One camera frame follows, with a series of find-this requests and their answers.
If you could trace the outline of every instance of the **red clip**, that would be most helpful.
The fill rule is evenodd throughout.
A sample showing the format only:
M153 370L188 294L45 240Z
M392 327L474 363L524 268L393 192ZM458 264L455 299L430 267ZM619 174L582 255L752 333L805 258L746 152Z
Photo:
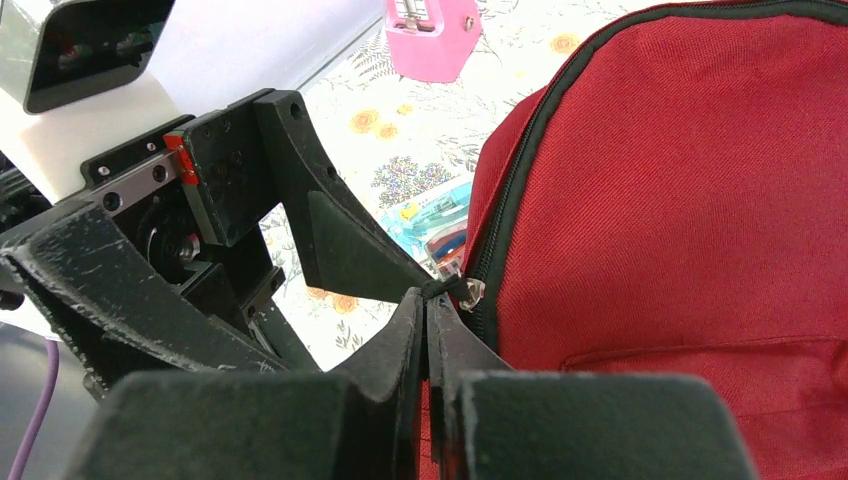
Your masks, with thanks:
M177 155L179 155L180 167L182 170L180 178L183 183L185 185L200 185L200 180L198 180L197 173L194 171L194 163L188 155L185 143L183 143L182 132L171 132L163 138L165 139L165 145L171 150L176 151Z

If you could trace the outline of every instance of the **black zipper trim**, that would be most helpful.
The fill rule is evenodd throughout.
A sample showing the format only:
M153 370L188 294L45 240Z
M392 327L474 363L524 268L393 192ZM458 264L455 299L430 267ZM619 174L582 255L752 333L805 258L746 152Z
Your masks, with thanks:
M490 217L484 243L466 272L467 278L483 281L485 295L464 314L466 325L486 345L497 352L496 301L503 281L506 256L518 216L518 207L526 187L527 176L542 142L547 124L562 101L566 91L574 84L595 52L623 30L641 23L666 17L707 18L717 20L751 20L779 15L796 15L814 18L827 23L848 26L848 5L831 0L765 0L740 4L696 4L654 7L622 17L592 35L571 56L566 65L551 81L539 106L530 117L521 137L510 170L500 192L495 211Z

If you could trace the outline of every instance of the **red fabric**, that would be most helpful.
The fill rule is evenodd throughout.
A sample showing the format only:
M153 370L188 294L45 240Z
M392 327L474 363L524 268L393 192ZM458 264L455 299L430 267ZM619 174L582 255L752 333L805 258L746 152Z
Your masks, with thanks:
M475 248L539 99L483 149ZM848 478L846 207L848 28L631 27L548 125L498 297L500 353L518 369L703 376L764 478Z

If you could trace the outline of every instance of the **screw hole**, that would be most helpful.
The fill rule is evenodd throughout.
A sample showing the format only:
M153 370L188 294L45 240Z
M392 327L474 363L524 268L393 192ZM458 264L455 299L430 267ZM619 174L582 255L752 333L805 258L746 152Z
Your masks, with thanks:
M103 208L110 212L114 212L121 208L122 203L124 203L124 201L121 199L121 196L115 192L109 192L106 195L103 195Z
M300 120L301 117L303 117L303 110L300 109L300 105L292 103L291 107L289 107L289 110L291 111L292 118L294 118L295 120Z
M168 171L162 165L153 167L153 180L159 183L164 182L168 178Z

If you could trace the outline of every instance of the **pink object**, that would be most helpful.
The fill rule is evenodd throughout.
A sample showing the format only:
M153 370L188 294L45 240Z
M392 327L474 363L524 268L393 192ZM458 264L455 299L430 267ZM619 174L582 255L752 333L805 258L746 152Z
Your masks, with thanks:
M483 32L475 0L387 0L395 70L413 80L457 79Z

